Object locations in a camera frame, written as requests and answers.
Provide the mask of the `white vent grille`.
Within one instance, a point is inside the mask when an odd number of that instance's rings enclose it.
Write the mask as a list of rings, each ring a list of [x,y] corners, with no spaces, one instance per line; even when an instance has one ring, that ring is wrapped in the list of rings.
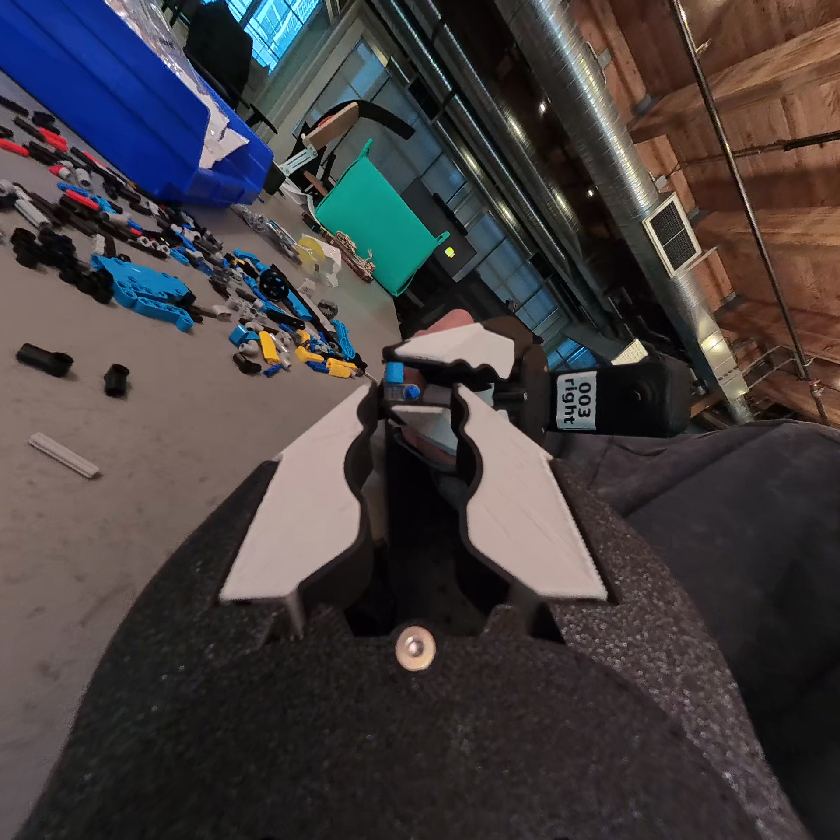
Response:
[[[676,193],[669,193],[643,220],[644,230],[669,277],[698,264],[703,250]]]

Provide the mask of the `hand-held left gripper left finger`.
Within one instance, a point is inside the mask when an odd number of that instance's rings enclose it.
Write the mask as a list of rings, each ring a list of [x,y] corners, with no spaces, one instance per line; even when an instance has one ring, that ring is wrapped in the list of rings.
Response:
[[[317,607],[360,600],[375,565],[362,490],[378,423],[377,388],[361,385],[279,453],[220,603],[279,605],[301,634]]]

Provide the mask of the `teal plastic object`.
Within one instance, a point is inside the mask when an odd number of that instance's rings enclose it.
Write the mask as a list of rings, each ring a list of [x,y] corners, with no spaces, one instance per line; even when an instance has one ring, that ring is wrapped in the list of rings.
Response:
[[[449,232],[433,235],[427,229],[371,162],[372,146],[368,140],[314,216],[331,235],[347,235],[353,252],[373,261],[373,279],[398,298]]]

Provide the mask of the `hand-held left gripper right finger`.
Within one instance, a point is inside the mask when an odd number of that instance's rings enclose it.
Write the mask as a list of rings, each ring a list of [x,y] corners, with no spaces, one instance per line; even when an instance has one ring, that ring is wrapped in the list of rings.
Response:
[[[607,603],[552,456],[465,385],[455,386],[455,437],[470,554],[538,602]]]

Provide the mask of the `clear plastic packaging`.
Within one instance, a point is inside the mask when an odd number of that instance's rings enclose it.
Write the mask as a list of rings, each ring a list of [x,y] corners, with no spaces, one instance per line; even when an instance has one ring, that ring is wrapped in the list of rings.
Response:
[[[127,24],[152,51],[163,60],[208,111],[203,152],[199,167],[209,170],[248,143],[230,126],[230,118],[220,105],[212,86],[187,58],[185,48],[165,22],[163,12],[152,1],[106,1],[113,12]]]

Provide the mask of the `black ceiling pipe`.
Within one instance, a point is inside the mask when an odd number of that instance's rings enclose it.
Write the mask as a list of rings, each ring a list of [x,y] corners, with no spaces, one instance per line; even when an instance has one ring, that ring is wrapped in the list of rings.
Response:
[[[701,100],[703,102],[703,107],[707,113],[713,132],[721,148],[721,152],[723,155],[724,162],[727,166],[728,173],[730,174],[730,177],[736,188],[738,199],[746,217],[750,234],[752,236],[754,244],[756,245],[760,261],[770,282],[774,299],[780,310],[782,321],[793,344],[794,363],[795,368],[797,370],[797,374],[799,376],[800,381],[805,382],[808,385],[812,401],[814,402],[815,409],[818,413],[822,424],[825,426],[830,426],[830,419],[826,412],[826,407],[823,401],[823,386],[820,385],[819,381],[811,374],[812,362],[805,354],[800,335],[795,327],[795,323],[791,315],[791,309],[782,291],[779,279],[775,271],[774,263],[770,256],[770,252],[767,248],[767,245],[765,244],[763,235],[760,231],[758,218],[753,208],[753,204],[749,198],[747,187],[745,185],[744,180],[742,179],[742,175],[740,173],[739,166],[736,162],[736,158],[734,157],[734,153],[730,145],[728,135],[721,120],[721,115],[719,113],[718,106],[712,95],[711,85],[708,81],[705,71],[700,65],[700,60],[698,58],[697,53],[697,43],[694,40],[694,37],[690,31],[686,11],[680,1],[667,1],[667,5],[669,7],[673,19],[675,20],[675,26],[677,27],[677,30],[679,32],[681,44],[685,49],[686,55],[688,56],[692,73],[695,78],[696,86],[698,88]]]

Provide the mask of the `blue storage bin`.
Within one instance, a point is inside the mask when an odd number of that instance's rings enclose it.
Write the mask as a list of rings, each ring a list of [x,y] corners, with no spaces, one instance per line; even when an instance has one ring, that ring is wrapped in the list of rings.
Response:
[[[152,196],[252,204],[270,148],[212,89],[248,143],[199,167],[208,111],[105,2],[1,2],[2,71]]]

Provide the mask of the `pile of building pieces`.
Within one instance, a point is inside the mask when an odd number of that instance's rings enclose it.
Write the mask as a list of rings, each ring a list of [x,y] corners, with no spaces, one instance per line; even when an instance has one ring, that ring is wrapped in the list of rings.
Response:
[[[51,268],[102,306],[119,304],[110,274],[91,268],[94,254],[177,277],[192,292],[179,304],[194,320],[184,333],[206,319],[232,323],[232,362],[248,377],[289,371],[295,359],[336,379],[367,375],[328,301],[315,304],[311,291],[296,288],[278,266],[257,255],[226,250],[193,215],[153,199],[72,143],[52,113],[6,97],[1,103],[2,116],[12,121],[2,124],[2,151],[45,167],[58,191],[50,201],[2,180],[2,212],[23,221],[10,235],[2,232],[19,265]]]

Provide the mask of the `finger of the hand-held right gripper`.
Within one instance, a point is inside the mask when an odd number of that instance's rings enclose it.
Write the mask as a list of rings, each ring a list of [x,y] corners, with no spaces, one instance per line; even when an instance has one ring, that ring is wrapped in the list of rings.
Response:
[[[452,427],[450,409],[423,404],[396,404],[391,409],[396,421],[407,427],[425,443],[456,455],[458,438]]]
[[[512,373],[516,344],[506,335],[471,323],[386,346],[382,356],[384,362],[421,371],[429,381],[442,375],[454,377],[456,382],[500,382]]]

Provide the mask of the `long grey axle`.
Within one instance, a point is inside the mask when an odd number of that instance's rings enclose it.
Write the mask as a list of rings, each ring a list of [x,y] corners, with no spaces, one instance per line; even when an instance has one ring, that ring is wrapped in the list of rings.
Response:
[[[94,480],[102,474],[98,466],[45,434],[32,434],[27,443],[38,452],[55,460],[57,463],[67,467],[75,474],[87,480]]]

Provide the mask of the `silver ventilation duct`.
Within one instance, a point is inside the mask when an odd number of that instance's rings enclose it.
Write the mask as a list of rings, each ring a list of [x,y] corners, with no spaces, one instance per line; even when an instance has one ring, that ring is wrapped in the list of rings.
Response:
[[[673,323],[699,378],[718,388],[737,424],[753,415],[747,386],[692,270],[673,276],[644,221],[665,203],[609,93],[567,3],[500,1],[501,17],[597,187],[600,197]]]

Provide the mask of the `blue panel piece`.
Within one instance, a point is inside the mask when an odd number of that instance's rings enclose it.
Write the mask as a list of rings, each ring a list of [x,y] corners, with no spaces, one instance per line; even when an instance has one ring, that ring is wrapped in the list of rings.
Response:
[[[92,255],[91,268],[104,270],[112,278],[113,297],[117,303],[155,321],[174,325],[190,333],[194,320],[179,304],[192,292],[177,277],[119,258]]]

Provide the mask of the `large window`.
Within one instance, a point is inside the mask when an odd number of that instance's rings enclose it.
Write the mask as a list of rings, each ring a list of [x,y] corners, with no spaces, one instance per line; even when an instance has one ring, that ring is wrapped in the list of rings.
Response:
[[[310,19],[324,11],[321,1],[223,1],[253,39],[253,57],[273,71]]]

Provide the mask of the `black office chair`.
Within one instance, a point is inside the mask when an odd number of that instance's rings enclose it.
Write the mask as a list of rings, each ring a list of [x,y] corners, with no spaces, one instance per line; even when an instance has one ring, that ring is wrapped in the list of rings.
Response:
[[[185,56],[208,86],[232,109],[250,111],[250,128],[265,124],[277,129],[253,103],[244,98],[253,57],[253,39],[235,21],[225,2],[198,3],[187,15]]]

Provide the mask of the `grey desk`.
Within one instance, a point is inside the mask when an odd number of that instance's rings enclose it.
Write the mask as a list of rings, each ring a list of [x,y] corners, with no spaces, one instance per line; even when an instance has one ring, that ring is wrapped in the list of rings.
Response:
[[[192,333],[113,303],[2,244],[2,838],[60,755],[104,649],[171,554],[262,461],[361,382],[298,360],[274,377],[232,362],[232,325]],[[56,378],[24,343],[68,354]],[[129,368],[124,398],[103,391]],[[42,433],[101,470],[85,479],[27,443]]]

